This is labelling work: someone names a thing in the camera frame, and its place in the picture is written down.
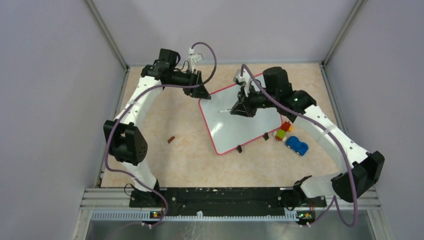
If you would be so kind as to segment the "white marker pen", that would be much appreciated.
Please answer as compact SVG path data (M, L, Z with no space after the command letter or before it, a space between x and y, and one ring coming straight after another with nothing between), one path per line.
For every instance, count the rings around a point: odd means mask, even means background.
M218 111L218 113L230 113L231 111L232 111L231 109L225 109L225 110Z

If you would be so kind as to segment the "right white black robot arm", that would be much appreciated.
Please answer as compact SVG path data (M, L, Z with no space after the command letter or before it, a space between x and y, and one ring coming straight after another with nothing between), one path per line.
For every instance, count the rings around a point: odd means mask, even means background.
M336 163L339 172L306 176L295 183L293 200L307 206L315 197L337 196L355 203L378 182L385 162L379 152L370 152L351 140L304 90L294 90L288 73L280 66L262 72L263 83L243 64L233 81L240 86L231 115L253 118L258 109L274 108L308 133Z

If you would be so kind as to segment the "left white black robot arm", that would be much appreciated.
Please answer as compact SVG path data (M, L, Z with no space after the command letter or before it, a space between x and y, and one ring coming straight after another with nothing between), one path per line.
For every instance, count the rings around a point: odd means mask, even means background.
M138 85L124 109L103 125L109 155L122 163L125 173L134 180L136 193L141 194L141 200L149 207L160 202L161 194L156 190L159 182L146 160L148 144L141 128L156 97L165 88L175 87L195 99L212 98L204 86L202 72L195 68L203 60L202 54L190 48L185 71L176 68L180 59L178 52L162 48L158 59L142 69Z

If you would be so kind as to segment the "pink-framed whiteboard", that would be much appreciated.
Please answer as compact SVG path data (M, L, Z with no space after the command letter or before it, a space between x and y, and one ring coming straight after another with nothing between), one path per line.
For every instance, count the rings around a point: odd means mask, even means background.
M228 110L237 101L240 86L232 83L211 93L211 99L200 99L198 106L213 148L226 154L249 142L260 139L283 124L275 108L258 109L254 117L231 115Z

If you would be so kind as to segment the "brown marker cap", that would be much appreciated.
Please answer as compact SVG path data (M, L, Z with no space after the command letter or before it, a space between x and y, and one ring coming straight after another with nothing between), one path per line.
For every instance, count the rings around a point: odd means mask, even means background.
M173 140L175 139L175 136L171 136L168 140L167 143L170 144Z

